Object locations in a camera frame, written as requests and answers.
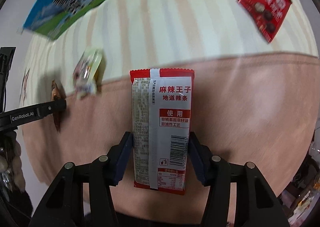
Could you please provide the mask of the brown snack packet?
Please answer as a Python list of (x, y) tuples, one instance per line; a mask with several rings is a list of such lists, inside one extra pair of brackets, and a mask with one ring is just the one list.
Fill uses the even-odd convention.
[(55, 102), (56, 108), (53, 112), (54, 124), (57, 132), (60, 132), (63, 113), (66, 109), (65, 94), (62, 93), (55, 80), (52, 81), (52, 101)]

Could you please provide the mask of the clear small candy packet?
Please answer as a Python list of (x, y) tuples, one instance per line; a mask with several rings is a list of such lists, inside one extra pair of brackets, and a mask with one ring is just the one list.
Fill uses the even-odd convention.
[(88, 48), (80, 57), (73, 72), (73, 86), (77, 99), (97, 94), (102, 61), (103, 50), (99, 48)]

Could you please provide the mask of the red white spicy strip packet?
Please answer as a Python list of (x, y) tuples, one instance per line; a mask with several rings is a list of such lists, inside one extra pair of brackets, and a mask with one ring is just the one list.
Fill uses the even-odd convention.
[(135, 187), (183, 195), (194, 71), (132, 70)]

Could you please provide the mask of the red triangular snack packet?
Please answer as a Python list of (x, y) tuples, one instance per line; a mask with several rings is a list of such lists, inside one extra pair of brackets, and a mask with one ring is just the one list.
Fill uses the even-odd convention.
[(267, 43), (271, 43), (282, 26), (292, 0), (237, 0), (252, 17)]

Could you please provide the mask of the cat print cushion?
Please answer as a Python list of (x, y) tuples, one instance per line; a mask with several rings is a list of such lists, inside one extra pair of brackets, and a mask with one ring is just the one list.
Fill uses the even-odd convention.
[(28, 78), (29, 78), (29, 72), (30, 72), (29, 69), (25, 70), (24, 75), (23, 75), (21, 92), (20, 92), (20, 105), (21, 106), (24, 106), (25, 98), (27, 96), (27, 83), (28, 83)]

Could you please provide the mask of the striped cream blanket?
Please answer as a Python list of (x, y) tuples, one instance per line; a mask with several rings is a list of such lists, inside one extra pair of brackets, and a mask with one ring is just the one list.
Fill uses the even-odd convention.
[(30, 70), (24, 106), (48, 101), (53, 80), (72, 93), (73, 71), (88, 48), (103, 50), (104, 80), (202, 58), (274, 51), (318, 55), (300, 0), (292, 0), (269, 44), (237, 0), (105, 0), (56, 40), (24, 30), (33, 35), (24, 65)]

